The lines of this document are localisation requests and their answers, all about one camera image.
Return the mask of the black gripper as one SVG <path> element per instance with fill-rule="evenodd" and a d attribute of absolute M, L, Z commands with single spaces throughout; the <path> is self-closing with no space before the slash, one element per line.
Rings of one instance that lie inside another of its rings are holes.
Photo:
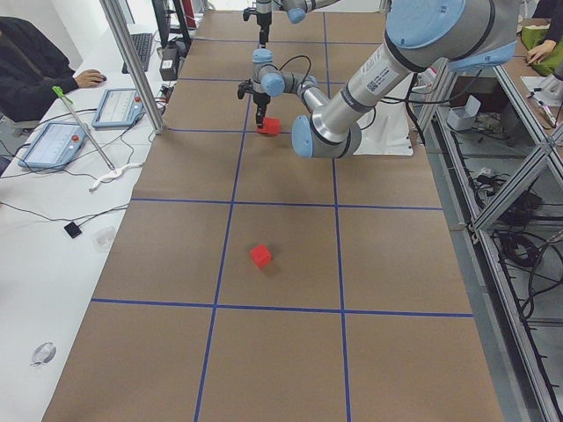
<path fill-rule="evenodd" d="M 260 26 L 259 44 L 261 48 L 267 46 L 267 29 L 272 24 L 272 3 L 256 2 L 257 22 Z"/>
<path fill-rule="evenodd" d="M 257 128 L 264 127 L 264 119 L 267 114 L 269 95 L 264 91 L 260 82 L 251 80 L 252 101 L 256 105 L 255 122 Z"/>

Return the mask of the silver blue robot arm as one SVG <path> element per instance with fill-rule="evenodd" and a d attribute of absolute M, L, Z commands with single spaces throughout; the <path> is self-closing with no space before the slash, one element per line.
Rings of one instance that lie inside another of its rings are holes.
<path fill-rule="evenodd" d="M 292 24 L 300 23 L 305 16 L 317 9 L 325 8 L 329 5 L 338 3 L 339 0 L 287 0 L 279 1 L 281 10 L 286 12 Z M 259 46 L 265 48 L 269 42 L 270 26 L 273 21 L 273 3 L 270 0 L 259 0 L 253 3 L 253 7 L 243 10 L 243 20 L 248 21 L 251 16 L 256 17 L 259 31 Z"/>
<path fill-rule="evenodd" d="M 332 98 L 307 73 L 284 72 L 266 48 L 252 54 L 252 76 L 238 86 L 250 94 L 256 121 L 264 120 L 270 98 L 298 96 L 308 114 L 292 126 L 294 151 L 306 158 L 342 158 L 360 147 L 359 119 L 407 76 L 435 61 L 451 71 L 484 69 L 508 62 L 515 53 L 519 7 L 514 1 L 393 1 L 384 41 Z"/>

